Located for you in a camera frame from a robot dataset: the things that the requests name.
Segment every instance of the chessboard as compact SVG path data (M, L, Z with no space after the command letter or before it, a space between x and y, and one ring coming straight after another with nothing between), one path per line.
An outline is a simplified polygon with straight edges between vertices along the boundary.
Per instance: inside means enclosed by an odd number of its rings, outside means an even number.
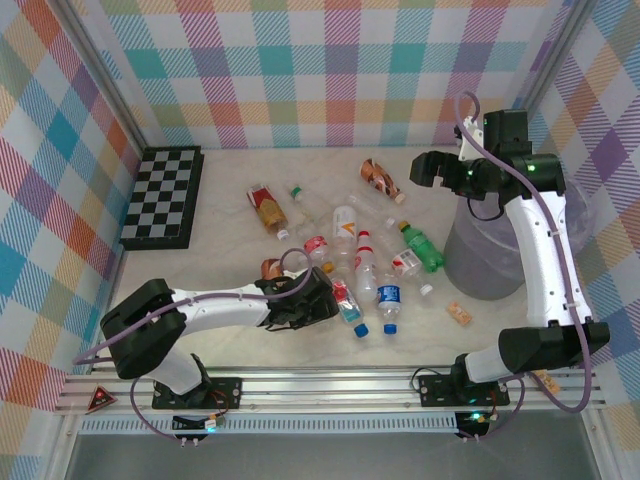
M125 250L189 248L203 160L200 147L145 149L120 238Z

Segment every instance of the table surface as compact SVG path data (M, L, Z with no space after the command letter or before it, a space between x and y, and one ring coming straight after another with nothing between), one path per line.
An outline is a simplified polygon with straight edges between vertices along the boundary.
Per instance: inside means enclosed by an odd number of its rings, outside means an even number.
M413 147L204 151L189 249L128 252L114 304L152 278L164 278L172 288L197 291L240 287L258 279L263 259L279 257L295 245L295 240L279 242L268 235L249 204L246 190L260 182L271 187L293 224L301 215L286 192L285 185L291 181L313 190L331 205L346 193L364 190L377 208L407 219L442 251L457 197L446 189L421 188L408 180L411 161L423 151ZM362 181L358 168L367 158L381 162L406 192L404 205L395 205ZM366 218L359 221L375 237L374 226ZM379 254L378 261L385 260ZM431 275L431 283L434 291L426 298L413 285L401 285L402 313L395 336L382 332L375 305L363 305L370 330L363 339L356 338L337 316L298 331L215 329L181 338L178 344L208 366L447 365L461 353L492 345L500 330L526 325L524 287L503 300L486 302L458 291L442 270ZM451 301L473 315L466 327L445 311Z

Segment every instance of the colorful plaid wall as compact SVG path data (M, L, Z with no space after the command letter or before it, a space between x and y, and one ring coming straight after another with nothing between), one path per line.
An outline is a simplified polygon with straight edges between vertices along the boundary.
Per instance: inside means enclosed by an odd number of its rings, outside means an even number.
M0 0L0 479L32 479L138 164L44 0Z
M600 0L531 134L591 195L597 223L578 266L611 343L599 374L640 478L640 2Z
M525 95L573 1L73 3L151 144L244 148L452 143L452 97Z

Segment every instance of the green soda bottle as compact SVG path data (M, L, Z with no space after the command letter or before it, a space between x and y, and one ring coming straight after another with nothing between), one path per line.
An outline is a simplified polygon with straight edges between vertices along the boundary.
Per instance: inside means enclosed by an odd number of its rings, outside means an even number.
M444 265L444 257L424 233L413 228L409 222L400 222L398 228L402 232L404 241L420 259L427 272L434 273Z

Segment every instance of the gray trash bin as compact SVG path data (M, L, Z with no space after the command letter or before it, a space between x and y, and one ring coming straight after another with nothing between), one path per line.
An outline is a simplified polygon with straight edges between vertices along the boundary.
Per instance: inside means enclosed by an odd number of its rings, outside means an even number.
M586 192L578 183L567 179L566 184L566 224L575 255L592 235L595 216ZM488 194L482 202L472 200L471 206L478 217L491 218L498 213L497 194ZM524 283L520 250L507 215L482 222L471 215L466 198L458 200L444 255L449 280L470 297L498 300Z

